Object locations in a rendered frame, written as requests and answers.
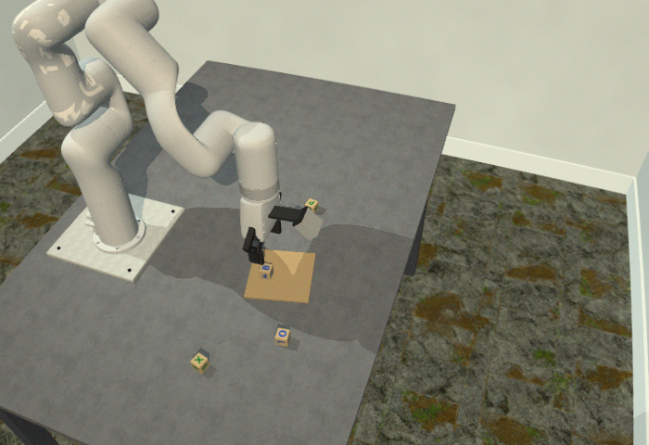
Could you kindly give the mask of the wooden letter block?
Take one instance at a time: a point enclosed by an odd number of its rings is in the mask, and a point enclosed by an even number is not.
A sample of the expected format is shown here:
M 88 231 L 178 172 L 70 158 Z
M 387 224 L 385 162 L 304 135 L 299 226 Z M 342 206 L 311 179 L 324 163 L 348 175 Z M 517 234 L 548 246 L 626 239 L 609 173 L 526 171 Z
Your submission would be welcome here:
M 290 338 L 291 338 L 290 330 L 284 328 L 278 328 L 275 335 L 275 344 L 287 347 Z
M 192 367 L 201 374 L 210 366 L 208 358 L 200 353 L 198 353 L 190 362 Z
M 262 279 L 271 280 L 274 273 L 274 266 L 272 264 L 264 263 L 259 269 L 259 275 Z
M 310 199 L 305 203 L 305 207 L 306 207 L 306 206 L 307 206 L 311 211 L 313 211 L 313 212 L 315 213 L 315 212 L 319 209 L 319 202 L 310 198 Z

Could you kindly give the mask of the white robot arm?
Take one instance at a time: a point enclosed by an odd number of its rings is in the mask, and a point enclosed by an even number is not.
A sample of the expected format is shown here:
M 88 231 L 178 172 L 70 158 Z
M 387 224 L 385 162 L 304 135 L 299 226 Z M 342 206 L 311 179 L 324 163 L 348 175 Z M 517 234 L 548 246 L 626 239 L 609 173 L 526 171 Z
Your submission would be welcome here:
M 95 246 L 108 254 L 135 248 L 146 234 L 121 171 L 110 164 L 134 129 L 110 65 L 143 97 L 157 141 L 187 172 L 209 178 L 235 154 L 243 197 L 263 201 L 279 191 L 271 126 L 217 110 L 193 134 L 186 129 L 175 104 L 178 63 L 149 33 L 158 21 L 154 0 L 36 0 L 12 23 L 14 42 L 52 115 L 63 126 L 75 126 L 61 154 L 81 188 L 86 218 L 93 220 L 84 224 L 93 227 Z M 97 57 L 78 62 L 65 42 L 83 30 L 110 65 Z

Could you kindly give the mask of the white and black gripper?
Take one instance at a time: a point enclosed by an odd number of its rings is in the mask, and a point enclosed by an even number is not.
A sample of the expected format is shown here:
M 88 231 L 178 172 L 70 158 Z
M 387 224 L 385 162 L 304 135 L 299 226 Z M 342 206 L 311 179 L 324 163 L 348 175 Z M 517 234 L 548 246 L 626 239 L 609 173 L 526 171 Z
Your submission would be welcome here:
M 279 186 L 280 191 L 280 186 Z M 274 206 L 281 207 L 281 192 L 263 201 L 249 200 L 241 195 L 240 225 L 241 234 L 245 239 L 243 250 L 248 253 L 250 262 L 263 265 L 264 255 L 261 250 L 262 242 L 270 232 L 281 234 L 281 220 L 268 218 Z M 256 236 L 255 236 L 256 234 Z M 258 247 L 253 247 L 253 240 L 259 241 Z M 251 253 L 249 255 L 249 253 Z M 259 255 L 260 254 L 260 255 Z

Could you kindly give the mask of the tan flat mat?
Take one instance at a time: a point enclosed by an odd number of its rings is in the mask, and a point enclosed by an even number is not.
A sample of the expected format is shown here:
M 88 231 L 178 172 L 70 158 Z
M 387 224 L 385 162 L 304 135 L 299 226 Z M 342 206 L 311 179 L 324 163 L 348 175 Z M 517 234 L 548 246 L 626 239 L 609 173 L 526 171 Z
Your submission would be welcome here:
M 316 253 L 262 249 L 264 263 L 274 266 L 271 280 L 259 276 L 252 263 L 244 299 L 309 303 Z

